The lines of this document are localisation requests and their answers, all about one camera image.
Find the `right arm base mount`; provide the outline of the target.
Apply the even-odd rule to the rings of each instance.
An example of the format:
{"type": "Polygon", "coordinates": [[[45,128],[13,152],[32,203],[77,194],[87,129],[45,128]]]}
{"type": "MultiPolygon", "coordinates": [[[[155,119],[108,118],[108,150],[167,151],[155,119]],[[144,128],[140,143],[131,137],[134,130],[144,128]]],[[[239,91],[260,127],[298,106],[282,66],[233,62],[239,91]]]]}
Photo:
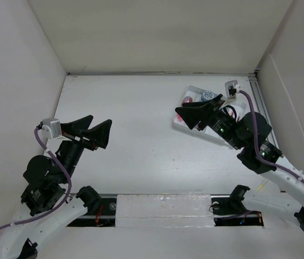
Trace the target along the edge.
{"type": "Polygon", "coordinates": [[[248,186],[237,185],[231,194],[210,195],[209,212],[214,216],[215,227],[264,226],[261,212],[248,210],[242,204],[248,190],[248,186]]]}

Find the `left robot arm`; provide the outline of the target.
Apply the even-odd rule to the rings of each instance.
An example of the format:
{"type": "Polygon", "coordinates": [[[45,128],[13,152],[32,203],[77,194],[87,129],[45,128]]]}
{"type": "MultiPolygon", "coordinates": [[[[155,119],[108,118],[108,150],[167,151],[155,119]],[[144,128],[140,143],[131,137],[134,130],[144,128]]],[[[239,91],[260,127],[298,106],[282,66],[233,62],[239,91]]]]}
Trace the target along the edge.
{"type": "Polygon", "coordinates": [[[34,129],[37,140],[61,141],[53,153],[34,156],[23,174],[27,186],[11,223],[0,227],[0,258],[36,258],[67,226],[112,227],[116,197],[84,186],[72,193],[71,177],[85,149],[106,148],[111,120],[92,126],[93,117],[62,123],[47,118],[34,129]]]}

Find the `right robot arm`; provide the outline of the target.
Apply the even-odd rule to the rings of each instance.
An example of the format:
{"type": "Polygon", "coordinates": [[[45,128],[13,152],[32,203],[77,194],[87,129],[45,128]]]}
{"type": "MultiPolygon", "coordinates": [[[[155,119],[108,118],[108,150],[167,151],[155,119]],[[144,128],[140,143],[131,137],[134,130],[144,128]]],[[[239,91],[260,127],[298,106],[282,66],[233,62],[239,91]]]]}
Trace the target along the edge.
{"type": "Polygon", "coordinates": [[[225,219],[251,211],[271,213],[304,232],[304,174],[267,140],[272,128],[263,115],[251,110],[238,119],[226,109],[223,96],[218,95],[205,102],[184,103],[175,112],[191,130],[202,131],[207,127],[213,130],[240,151],[237,158],[246,168],[274,182],[291,198],[264,195],[248,186],[237,185],[223,201],[214,201],[213,213],[225,219]]]}

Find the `pink capped tube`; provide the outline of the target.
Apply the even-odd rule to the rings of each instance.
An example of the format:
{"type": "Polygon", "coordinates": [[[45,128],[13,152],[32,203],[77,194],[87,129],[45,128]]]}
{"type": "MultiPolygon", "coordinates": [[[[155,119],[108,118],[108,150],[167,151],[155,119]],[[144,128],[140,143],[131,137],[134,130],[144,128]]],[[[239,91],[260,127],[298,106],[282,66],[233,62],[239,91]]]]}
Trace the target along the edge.
{"type": "MultiPolygon", "coordinates": [[[[182,105],[185,104],[185,103],[191,103],[191,102],[193,102],[193,98],[190,97],[190,96],[186,96],[186,97],[182,100],[182,102],[181,102],[181,104],[180,104],[180,107],[182,107],[182,105]]],[[[178,121],[183,121],[182,117],[181,117],[179,114],[177,114],[177,120],[178,120],[178,121]]]]}

